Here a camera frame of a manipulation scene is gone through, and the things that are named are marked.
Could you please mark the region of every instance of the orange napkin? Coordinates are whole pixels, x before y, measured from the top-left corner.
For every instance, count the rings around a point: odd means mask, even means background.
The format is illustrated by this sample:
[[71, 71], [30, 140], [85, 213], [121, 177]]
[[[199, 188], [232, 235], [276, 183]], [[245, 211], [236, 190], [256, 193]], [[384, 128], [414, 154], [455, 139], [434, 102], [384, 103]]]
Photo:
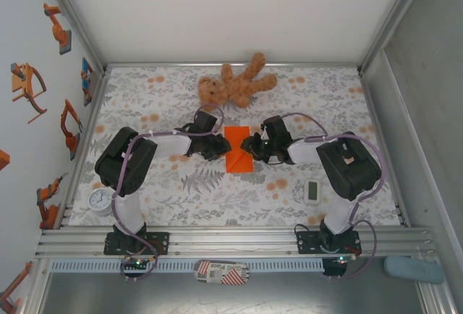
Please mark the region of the orange napkin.
[[252, 173], [254, 165], [252, 156], [239, 147], [243, 140], [251, 136], [249, 127], [225, 127], [225, 138], [230, 142], [231, 151], [225, 155], [225, 167], [227, 173]]

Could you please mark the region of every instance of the brown teddy bear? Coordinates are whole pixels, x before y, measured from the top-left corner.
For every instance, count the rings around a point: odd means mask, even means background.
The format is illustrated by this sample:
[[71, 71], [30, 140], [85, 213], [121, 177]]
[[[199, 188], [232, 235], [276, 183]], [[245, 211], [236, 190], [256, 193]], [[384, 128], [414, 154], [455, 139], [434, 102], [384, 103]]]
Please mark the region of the brown teddy bear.
[[233, 76], [232, 66], [226, 63], [222, 65], [222, 79], [202, 77], [199, 82], [198, 95], [201, 103], [214, 103], [219, 106], [227, 101], [233, 101], [240, 108], [250, 105], [252, 96], [256, 92], [268, 91], [278, 82], [274, 74], [252, 81], [266, 65], [266, 58], [261, 52], [254, 54], [251, 63], [246, 70], [237, 76]]

